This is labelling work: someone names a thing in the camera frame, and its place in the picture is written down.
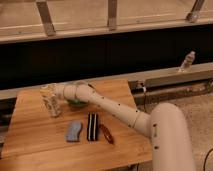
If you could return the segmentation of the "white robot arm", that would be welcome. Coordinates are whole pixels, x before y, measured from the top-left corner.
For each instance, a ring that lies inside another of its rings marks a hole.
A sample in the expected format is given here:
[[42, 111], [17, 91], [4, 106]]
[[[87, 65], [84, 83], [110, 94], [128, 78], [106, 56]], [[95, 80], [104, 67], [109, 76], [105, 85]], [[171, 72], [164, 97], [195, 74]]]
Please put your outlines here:
[[59, 99], [100, 106], [138, 133], [151, 139], [153, 171], [196, 171], [186, 118], [179, 107], [159, 103], [150, 114], [99, 94], [90, 84], [56, 84]]

